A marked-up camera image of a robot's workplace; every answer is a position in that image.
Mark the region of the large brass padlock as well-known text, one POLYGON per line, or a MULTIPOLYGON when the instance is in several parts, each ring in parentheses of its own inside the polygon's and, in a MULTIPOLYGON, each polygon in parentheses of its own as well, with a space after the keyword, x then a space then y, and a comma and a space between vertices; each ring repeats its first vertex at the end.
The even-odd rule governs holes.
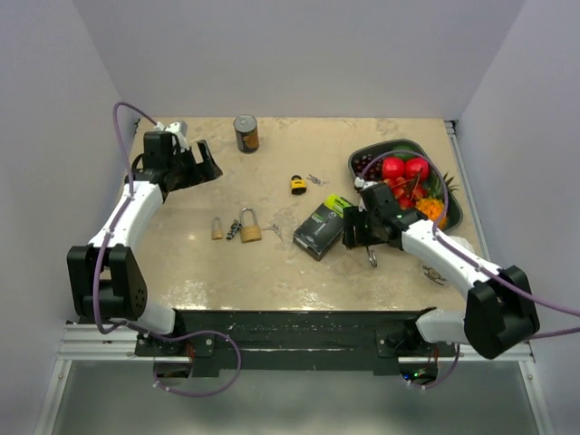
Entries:
POLYGON ((366 247, 366 253, 368 256, 368 261, 371 264, 372 268, 376 268, 378 264, 375 252, 368 246, 366 247))

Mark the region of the small brass padlock keys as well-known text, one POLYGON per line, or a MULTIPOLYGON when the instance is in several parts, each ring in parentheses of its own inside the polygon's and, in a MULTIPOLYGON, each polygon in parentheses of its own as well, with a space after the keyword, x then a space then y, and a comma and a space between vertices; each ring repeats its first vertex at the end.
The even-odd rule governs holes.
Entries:
POLYGON ((211 239, 212 240, 231 240, 235 237, 237 232, 240 230, 241 224, 237 219, 234 219, 231 223, 229 229, 225 231, 222 227, 221 219, 219 217, 214 217, 212 220, 211 228, 211 239))

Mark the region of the silver keys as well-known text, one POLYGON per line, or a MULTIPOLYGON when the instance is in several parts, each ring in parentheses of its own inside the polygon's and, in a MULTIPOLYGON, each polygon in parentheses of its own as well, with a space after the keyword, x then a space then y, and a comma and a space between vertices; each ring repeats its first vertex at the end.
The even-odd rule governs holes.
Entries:
POLYGON ((317 186, 324 186, 324 185, 328 184, 328 181, 319 179, 312 174, 309 174, 306 178, 317 186))

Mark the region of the yellow padlock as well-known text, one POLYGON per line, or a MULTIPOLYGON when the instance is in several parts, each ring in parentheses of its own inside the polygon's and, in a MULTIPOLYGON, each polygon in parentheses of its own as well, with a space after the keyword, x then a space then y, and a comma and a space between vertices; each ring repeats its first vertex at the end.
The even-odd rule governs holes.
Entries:
POLYGON ((292 195, 302 195, 307 191, 305 180, 299 175, 293 175, 290 181, 290 189, 292 195))

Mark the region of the long shackle brass padlock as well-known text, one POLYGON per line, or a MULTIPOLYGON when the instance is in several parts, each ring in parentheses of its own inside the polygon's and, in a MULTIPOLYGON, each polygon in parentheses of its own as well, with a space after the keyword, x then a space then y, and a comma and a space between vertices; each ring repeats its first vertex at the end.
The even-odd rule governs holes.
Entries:
POLYGON ((256 212, 251 207, 242 208, 239 213, 240 238, 242 243, 256 242, 262 239, 261 228, 257 222, 256 212), (250 216, 251 221, 247 223, 245 217, 250 216))

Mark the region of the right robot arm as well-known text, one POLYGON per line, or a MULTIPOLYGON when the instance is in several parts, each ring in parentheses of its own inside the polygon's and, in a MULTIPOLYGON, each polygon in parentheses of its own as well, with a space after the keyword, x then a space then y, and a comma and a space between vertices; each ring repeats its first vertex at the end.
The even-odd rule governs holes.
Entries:
POLYGON ((461 311, 428 308, 397 338, 406 350, 425 355, 436 343, 468 344, 492 360, 540 328, 527 275, 503 269, 470 252, 420 211, 402 209, 384 183, 358 178, 357 206, 343 212, 343 244, 349 248, 388 245, 434 267, 466 301, 461 311))

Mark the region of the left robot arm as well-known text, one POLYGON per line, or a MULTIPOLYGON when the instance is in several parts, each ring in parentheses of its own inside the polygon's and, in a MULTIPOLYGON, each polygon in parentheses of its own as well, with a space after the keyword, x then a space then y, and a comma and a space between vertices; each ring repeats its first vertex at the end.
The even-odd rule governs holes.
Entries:
POLYGON ((188 334, 174 310, 149 299, 134 250, 170 193, 215 180, 223 172, 208 143, 191 147, 175 122, 143 136, 143 151, 130 161, 121 198, 102 229, 67 254, 75 312, 97 325, 132 326, 156 334, 167 355, 182 353, 188 334))

